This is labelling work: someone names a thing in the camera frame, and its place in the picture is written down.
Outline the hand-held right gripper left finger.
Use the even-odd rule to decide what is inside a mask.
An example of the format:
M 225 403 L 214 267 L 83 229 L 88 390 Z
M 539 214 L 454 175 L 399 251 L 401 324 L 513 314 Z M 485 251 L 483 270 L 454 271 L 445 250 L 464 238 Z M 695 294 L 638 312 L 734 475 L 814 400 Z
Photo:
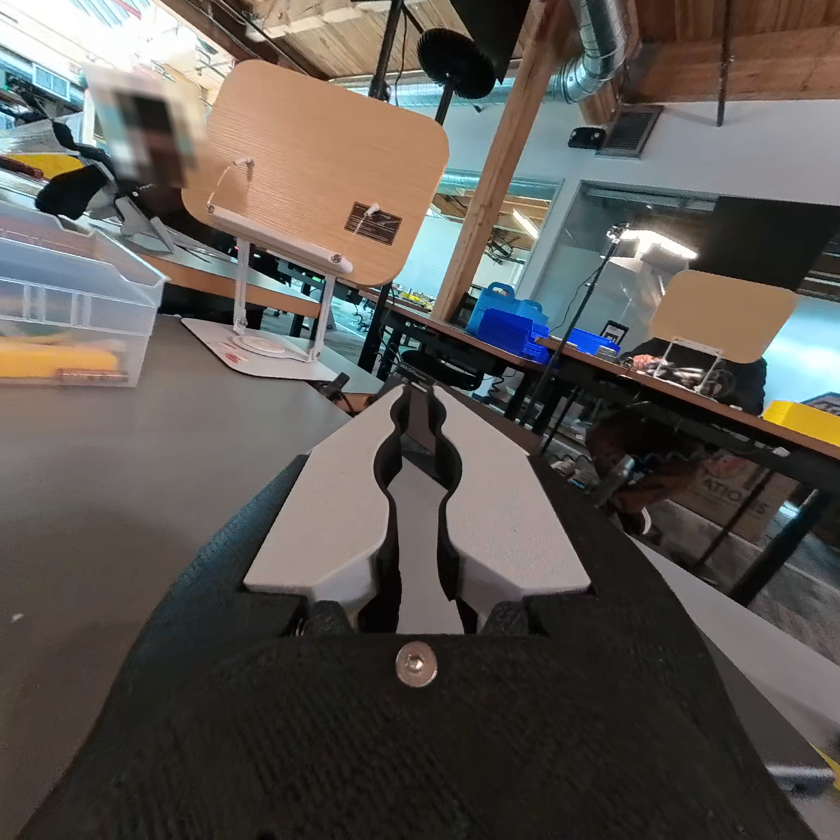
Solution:
M 407 387 L 395 386 L 311 450 L 246 590 L 336 602 L 363 633 L 396 632 L 403 588 L 390 485 L 403 467 L 410 409 Z

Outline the clear plastic storage bin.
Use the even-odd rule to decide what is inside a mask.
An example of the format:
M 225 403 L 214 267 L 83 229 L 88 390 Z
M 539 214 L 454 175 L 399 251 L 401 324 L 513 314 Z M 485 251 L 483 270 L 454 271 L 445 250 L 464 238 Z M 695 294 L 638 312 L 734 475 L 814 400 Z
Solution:
M 1 383 L 136 386 L 165 282 L 159 270 L 99 231 L 2 203 L 1 344 L 91 343 L 116 353 L 125 376 Z

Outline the brown office chair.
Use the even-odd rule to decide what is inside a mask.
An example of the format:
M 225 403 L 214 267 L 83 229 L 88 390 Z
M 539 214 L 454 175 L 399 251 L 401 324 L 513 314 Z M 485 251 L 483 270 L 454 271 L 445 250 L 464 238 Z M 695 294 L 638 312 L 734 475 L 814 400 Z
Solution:
M 596 474 L 607 476 L 626 456 L 642 477 L 616 491 L 610 504 L 623 530 L 649 533 L 649 508 L 685 490 L 710 456 L 699 439 L 630 409 L 604 416 L 586 433 L 585 446 Z

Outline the flat blue plastic bin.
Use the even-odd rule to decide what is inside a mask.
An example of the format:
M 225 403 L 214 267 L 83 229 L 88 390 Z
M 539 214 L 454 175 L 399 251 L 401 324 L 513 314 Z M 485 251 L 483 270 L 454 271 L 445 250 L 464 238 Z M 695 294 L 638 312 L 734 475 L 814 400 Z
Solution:
M 578 328 L 572 329 L 568 336 L 565 337 L 565 346 L 572 347 L 583 354 L 589 355 L 597 355 L 601 349 L 615 356 L 621 352 L 620 345 L 609 337 Z

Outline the cardboard box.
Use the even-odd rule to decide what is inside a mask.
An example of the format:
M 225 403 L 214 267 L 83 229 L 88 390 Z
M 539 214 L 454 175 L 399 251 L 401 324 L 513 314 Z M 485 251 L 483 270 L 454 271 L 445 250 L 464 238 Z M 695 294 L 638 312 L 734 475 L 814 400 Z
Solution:
M 702 461 L 688 487 L 670 499 L 709 522 L 724 526 L 765 477 L 769 481 L 731 529 L 741 539 L 756 544 L 798 487 L 797 481 L 770 474 L 745 458 L 719 453 Z

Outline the wooden desk with black legs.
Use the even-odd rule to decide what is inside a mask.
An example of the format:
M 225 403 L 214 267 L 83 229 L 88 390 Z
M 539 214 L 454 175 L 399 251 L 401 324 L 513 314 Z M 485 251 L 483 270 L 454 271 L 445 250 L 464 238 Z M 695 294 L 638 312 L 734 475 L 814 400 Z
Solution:
M 183 250 L 173 255 L 154 253 L 141 247 L 136 247 L 135 251 L 175 287 L 228 300 L 234 298 L 235 262 L 208 255 L 195 256 Z M 248 272 L 246 300 L 264 308 L 290 312 L 300 319 L 313 319 L 319 313 L 319 304 L 315 300 L 252 269 Z M 507 405 L 505 417 L 508 419 L 518 416 L 526 397 L 541 375 L 542 367 L 536 362 L 482 342 L 447 321 L 406 306 L 393 299 L 389 293 L 382 300 L 382 306 L 378 306 L 374 312 L 374 334 L 370 341 L 373 354 L 378 353 L 382 341 L 378 333 L 380 322 L 392 329 L 391 344 L 398 343 L 401 336 L 409 335 L 485 375 L 500 376 L 506 369 L 522 373 L 521 384 Z
M 578 386 L 811 489 L 798 513 L 730 589 L 728 596 L 741 606 L 749 606 L 754 601 L 838 499 L 838 446 L 675 384 L 626 370 L 614 362 L 582 353 L 554 337 L 539 342 L 553 352 L 545 368 L 549 378 Z

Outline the black light stand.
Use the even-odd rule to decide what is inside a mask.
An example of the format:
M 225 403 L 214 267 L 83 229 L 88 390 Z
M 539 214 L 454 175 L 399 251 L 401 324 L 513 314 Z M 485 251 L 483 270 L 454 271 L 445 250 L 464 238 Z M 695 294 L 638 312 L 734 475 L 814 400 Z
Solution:
M 545 445 L 542 443 L 543 433 L 551 420 L 557 404 L 552 397 L 552 382 L 559 373 L 564 350 L 570 341 L 572 331 L 576 329 L 578 321 L 581 319 L 589 300 L 592 298 L 603 271 L 616 254 L 627 230 L 627 224 L 622 226 L 613 226 L 610 228 L 607 235 L 610 240 L 610 245 L 602 258 L 601 263 L 596 268 L 595 272 L 593 272 L 591 278 L 584 283 L 583 287 L 585 288 L 585 294 L 578 308 L 575 310 L 573 318 L 568 324 L 567 330 L 563 333 L 560 343 L 551 353 L 549 362 L 546 364 L 538 383 L 534 387 L 528 408 L 521 419 L 521 425 L 524 427 L 530 426 L 530 430 L 538 436 L 540 441 L 539 451 L 541 453 L 545 449 Z

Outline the wooden panel on white stand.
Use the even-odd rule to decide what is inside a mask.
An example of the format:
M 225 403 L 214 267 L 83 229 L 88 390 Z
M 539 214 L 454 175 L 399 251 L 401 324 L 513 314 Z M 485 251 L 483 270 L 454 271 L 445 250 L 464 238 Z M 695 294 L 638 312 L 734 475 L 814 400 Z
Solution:
M 237 64 L 182 189 L 190 215 L 237 239 L 234 323 L 182 323 L 233 371 L 330 381 L 319 359 L 336 281 L 383 287 L 399 275 L 447 162 L 433 119 L 261 60 Z M 254 246 L 323 276 L 306 347 L 247 328 Z
M 661 377 L 675 346 L 703 353 L 712 363 L 693 387 L 702 393 L 721 362 L 761 358 L 796 304 L 792 290 L 685 269 L 669 283 L 650 322 L 653 337 L 666 342 L 652 376 Z

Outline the black round disc on pole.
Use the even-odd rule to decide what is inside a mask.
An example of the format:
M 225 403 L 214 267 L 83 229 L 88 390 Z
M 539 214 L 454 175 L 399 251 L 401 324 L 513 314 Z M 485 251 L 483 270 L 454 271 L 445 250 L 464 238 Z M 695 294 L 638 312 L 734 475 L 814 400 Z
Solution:
M 419 65 L 442 87 L 435 121 L 443 125 L 454 95 L 474 101 L 489 95 L 497 78 L 491 61 L 469 37 L 447 28 L 423 32 L 416 46 Z

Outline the black tripod pole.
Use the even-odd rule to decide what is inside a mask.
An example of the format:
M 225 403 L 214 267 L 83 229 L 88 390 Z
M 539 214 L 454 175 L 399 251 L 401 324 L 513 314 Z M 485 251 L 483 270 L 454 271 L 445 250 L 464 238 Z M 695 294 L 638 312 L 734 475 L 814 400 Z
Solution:
M 381 43 L 379 58 L 369 88 L 369 97 L 383 102 L 389 102 L 389 86 L 386 82 L 387 69 L 396 38 L 397 28 L 403 18 L 404 1 L 391 1 L 388 17 L 385 23 L 385 33 Z M 372 373 L 375 360 L 382 343 L 385 326 L 385 306 L 390 296 L 392 283 L 381 285 L 379 296 L 375 301 L 371 316 L 371 323 L 367 330 L 358 365 L 364 371 Z

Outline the black overhead light panel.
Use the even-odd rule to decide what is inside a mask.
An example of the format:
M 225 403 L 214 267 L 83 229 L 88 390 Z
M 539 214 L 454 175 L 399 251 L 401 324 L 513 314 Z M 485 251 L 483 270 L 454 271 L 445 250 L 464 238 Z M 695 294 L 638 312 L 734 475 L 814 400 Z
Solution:
M 504 81 L 516 48 L 530 1 L 451 1 L 458 18 L 496 78 Z

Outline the wooden support post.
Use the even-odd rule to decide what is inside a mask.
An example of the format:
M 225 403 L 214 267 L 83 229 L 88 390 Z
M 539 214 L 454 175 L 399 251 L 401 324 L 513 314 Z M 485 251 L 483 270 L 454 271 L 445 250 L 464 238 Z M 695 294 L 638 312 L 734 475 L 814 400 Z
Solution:
M 437 294 L 433 308 L 433 316 L 437 320 L 446 322 L 455 315 L 461 298 L 475 278 L 574 22 L 570 2 L 542 2 L 538 25 L 521 58 L 475 194 Z

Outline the black wall screen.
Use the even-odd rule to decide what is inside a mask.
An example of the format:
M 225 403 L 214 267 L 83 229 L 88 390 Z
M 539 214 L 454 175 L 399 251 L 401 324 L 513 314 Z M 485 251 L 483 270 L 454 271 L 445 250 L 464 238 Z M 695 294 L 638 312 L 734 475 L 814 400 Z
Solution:
M 838 206 L 719 196 L 689 268 L 798 291 L 838 226 Z

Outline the grey wall vent grille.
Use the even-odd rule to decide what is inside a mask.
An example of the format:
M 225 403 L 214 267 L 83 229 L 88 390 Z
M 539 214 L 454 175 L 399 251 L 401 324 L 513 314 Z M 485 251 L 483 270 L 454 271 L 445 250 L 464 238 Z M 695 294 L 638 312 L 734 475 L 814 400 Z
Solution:
M 604 140 L 595 154 L 625 160 L 641 158 L 664 110 L 662 104 L 620 106 L 606 127 Z

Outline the wide silver air duct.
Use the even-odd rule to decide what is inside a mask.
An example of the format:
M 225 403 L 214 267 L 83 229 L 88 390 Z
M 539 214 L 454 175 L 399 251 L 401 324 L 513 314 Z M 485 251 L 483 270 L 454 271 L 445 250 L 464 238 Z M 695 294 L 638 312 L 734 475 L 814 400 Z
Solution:
M 581 103 L 595 95 L 623 68 L 630 24 L 626 4 L 618 1 L 570 2 L 581 41 L 580 51 L 560 63 L 544 95 L 551 102 Z M 437 105 L 445 86 L 420 70 L 385 77 L 391 101 L 409 109 Z

